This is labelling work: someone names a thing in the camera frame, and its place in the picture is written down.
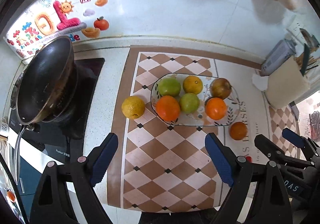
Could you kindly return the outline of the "green apple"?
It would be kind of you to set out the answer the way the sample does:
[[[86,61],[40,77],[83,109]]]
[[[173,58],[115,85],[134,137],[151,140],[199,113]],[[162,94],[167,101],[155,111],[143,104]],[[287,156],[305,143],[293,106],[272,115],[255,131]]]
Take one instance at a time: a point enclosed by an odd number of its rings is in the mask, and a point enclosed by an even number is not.
[[[158,91],[161,96],[177,97],[181,91],[181,84],[175,78],[163,78],[158,83]]]
[[[200,100],[194,93],[185,93],[179,100],[182,112],[185,114],[194,113],[200,105]]]

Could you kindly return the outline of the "front green apple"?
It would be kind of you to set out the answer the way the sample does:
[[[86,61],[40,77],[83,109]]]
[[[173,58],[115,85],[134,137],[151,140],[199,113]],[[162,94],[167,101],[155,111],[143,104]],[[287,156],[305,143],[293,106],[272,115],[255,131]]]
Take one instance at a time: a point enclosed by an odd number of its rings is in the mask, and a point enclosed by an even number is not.
[[[194,93],[185,93],[179,100],[182,112],[185,114],[194,113],[200,105],[200,100]]]

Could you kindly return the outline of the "dark brown apple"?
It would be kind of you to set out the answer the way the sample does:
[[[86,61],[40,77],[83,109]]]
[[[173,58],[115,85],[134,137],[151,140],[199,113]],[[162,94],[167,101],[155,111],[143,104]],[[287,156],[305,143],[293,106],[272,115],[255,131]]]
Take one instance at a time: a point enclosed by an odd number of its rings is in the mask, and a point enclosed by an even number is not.
[[[222,100],[229,97],[232,92],[232,86],[225,78],[217,78],[210,85],[210,93],[214,98],[221,98]]]

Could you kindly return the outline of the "grey metal canister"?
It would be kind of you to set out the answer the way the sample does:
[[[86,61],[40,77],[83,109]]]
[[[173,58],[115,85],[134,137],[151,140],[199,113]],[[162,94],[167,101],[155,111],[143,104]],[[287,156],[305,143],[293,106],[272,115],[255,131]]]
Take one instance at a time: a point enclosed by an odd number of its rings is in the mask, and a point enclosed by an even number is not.
[[[296,42],[293,39],[282,39],[267,55],[261,66],[261,76],[269,76],[276,71],[288,58],[296,53]]]

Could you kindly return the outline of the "cream utensil holder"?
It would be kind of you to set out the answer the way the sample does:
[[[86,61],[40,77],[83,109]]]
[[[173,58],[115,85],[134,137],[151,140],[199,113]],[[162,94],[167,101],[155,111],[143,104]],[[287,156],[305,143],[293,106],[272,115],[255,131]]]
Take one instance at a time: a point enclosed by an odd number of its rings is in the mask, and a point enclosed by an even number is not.
[[[268,77],[265,95],[273,108],[280,109],[295,101],[309,89],[308,79],[302,76],[295,59],[290,57]]]

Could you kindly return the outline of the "checkered brown table mat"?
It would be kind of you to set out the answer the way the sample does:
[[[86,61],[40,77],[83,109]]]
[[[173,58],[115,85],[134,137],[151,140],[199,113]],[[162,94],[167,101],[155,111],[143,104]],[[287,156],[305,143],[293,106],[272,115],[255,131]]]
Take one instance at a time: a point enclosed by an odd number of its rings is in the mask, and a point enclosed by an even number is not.
[[[242,140],[229,135],[229,126],[178,126],[164,122],[151,107],[153,84],[171,73],[227,79],[238,93],[240,114],[236,122],[248,129]],[[118,136],[118,150],[107,172],[108,204],[143,212],[189,212],[219,206],[228,192],[204,145],[214,133],[238,156],[252,162],[267,161],[254,146],[263,134],[284,153],[296,157],[297,148],[281,132],[298,132],[298,123],[289,106],[274,109],[263,92],[252,84],[259,66],[249,61],[201,50],[165,47],[137,47],[129,50],[120,80],[112,132]],[[126,118],[123,101],[137,96],[145,112],[138,119]]]

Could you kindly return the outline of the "right orange on plate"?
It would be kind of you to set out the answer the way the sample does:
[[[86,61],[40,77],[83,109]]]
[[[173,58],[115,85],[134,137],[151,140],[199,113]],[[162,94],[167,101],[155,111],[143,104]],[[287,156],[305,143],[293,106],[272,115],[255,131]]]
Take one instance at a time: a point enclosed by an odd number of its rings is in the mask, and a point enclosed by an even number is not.
[[[227,113],[227,105],[221,98],[211,98],[205,105],[205,113],[213,120],[220,120]]]

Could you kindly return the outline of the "back green apple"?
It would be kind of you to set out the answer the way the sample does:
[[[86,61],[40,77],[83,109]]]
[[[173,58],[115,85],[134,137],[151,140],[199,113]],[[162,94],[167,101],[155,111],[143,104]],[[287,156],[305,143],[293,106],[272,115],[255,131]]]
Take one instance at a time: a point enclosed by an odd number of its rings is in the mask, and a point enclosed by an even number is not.
[[[158,83],[158,91],[161,96],[177,97],[181,91],[181,84],[175,78],[163,78]]]

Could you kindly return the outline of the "red cherry tomato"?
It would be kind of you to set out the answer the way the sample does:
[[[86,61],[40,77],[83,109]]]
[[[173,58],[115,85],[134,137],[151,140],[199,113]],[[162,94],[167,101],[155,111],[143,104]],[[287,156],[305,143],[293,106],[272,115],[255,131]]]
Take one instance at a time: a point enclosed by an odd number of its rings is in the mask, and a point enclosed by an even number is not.
[[[247,160],[248,162],[250,162],[250,163],[252,162],[252,157],[251,157],[251,156],[246,156],[245,158],[246,158],[246,160]]]

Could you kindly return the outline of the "dark orange off plate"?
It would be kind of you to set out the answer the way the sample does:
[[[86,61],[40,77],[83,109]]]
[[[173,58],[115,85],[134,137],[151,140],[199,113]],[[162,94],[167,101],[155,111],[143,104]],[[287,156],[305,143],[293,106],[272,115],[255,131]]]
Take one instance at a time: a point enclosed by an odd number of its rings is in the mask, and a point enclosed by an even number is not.
[[[246,124],[243,122],[236,122],[229,128],[229,135],[234,140],[242,140],[248,134],[248,129]]]

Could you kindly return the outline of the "yellow orange on plate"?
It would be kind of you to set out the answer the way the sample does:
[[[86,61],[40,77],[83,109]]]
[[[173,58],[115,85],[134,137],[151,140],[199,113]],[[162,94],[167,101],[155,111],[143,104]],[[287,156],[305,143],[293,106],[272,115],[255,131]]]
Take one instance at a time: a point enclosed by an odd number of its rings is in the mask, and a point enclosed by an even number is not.
[[[203,90],[203,83],[195,75],[187,76],[183,81],[183,90],[185,93],[200,94]]]

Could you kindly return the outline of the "black frying pan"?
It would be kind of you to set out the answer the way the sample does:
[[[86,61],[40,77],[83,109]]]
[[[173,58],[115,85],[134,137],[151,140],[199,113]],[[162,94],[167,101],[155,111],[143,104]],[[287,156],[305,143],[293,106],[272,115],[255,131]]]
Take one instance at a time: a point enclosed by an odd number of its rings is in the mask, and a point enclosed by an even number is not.
[[[35,130],[41,121],[53,121],[67,108],[78,84],[71,39],[60,36],[47,43],[23,73],[16,97],[21,124],[14,155],[14,180],[20,175],[20,142],[26,130]]]

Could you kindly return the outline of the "white crumpled paper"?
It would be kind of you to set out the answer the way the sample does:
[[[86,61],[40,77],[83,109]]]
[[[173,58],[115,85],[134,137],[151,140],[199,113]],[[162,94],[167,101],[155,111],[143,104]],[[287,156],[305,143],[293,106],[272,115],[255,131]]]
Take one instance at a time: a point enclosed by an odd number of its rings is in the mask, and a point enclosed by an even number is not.
[[[268,88],[268,78],[269,76],[260,76],[257,74],[252,75],[252,84],[259,89],[261,92],[264,92]]]

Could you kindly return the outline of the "yellow lemon off plate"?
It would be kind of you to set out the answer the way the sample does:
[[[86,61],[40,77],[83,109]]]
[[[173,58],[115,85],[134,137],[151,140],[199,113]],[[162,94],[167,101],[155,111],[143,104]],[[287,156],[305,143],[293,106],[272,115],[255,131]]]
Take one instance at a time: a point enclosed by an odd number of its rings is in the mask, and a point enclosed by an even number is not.
[[[141,98],[137,96],[130,96],[121,104],[121,110],[126,118],[138,119],[145,112],[145,104]]]

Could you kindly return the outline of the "left orange on plate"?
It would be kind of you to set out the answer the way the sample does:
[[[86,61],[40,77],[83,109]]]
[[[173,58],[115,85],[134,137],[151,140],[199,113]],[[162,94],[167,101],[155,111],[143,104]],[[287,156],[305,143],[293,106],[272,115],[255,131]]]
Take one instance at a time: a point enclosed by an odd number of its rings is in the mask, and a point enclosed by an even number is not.
[[[178,119],[180,111],[178,101],[170,95],[161,97],[156,104],[156,112],[164,121],[175,121]]]

